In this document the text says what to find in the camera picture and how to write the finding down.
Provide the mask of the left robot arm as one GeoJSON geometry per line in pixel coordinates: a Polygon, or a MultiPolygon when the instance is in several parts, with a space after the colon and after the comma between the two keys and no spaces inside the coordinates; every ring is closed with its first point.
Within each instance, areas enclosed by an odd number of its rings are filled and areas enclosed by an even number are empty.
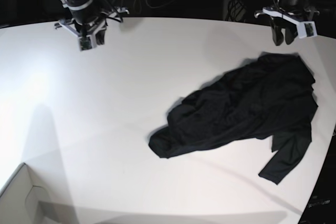
{"type": "Polygon", "coordinates": [[[309,0],[272,0],[273,4],[254,13],[255,18],[267,15],[276,46],[287,45],[296,38],[304,39],[318,35],[314,15],[319,11],[309,4],[309,0]]]}

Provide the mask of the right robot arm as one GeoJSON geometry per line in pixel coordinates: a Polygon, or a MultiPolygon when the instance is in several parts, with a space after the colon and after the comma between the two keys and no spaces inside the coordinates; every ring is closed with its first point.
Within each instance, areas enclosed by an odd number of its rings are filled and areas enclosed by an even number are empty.
{"type": "Polygon", "coordinates": [[[126,7],[113,6],[108,0],[60,0],[68,9],[71,18],[63,18],[54,24],[55,29],[63,28],[77,39],[79,50],[91,50],[105,44],[107,20],[123,23],[126,7]]]}

